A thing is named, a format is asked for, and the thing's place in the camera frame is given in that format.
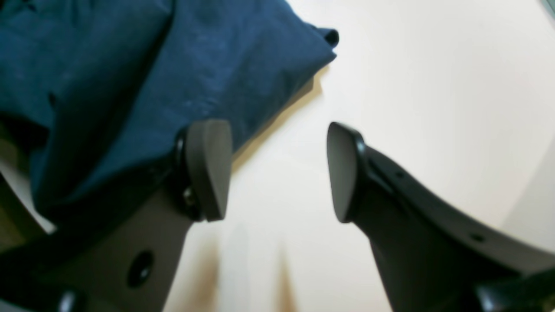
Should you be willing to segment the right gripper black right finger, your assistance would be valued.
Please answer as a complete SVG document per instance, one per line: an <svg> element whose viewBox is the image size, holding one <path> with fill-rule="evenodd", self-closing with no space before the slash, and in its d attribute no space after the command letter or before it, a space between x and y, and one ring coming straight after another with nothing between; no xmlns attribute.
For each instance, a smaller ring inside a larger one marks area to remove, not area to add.
<svg viewBox="0 0 555 312"><path fill-rule="evenodd" d="M369 239L393 311L554 310L553 253L452 207L343 123L326 150L336 217Z"/></svg>

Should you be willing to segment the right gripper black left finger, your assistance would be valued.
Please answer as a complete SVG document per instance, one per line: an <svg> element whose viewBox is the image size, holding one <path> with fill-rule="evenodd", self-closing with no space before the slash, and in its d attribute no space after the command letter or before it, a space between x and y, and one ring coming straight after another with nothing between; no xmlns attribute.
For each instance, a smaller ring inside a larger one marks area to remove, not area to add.
<svg viewBox="0 0 555 312"><path fill-rule="evenodd" d="M227 120L193 122L54 226L1 179L1 310L162 311L191 226L225 217L232 145Z"/></svg>

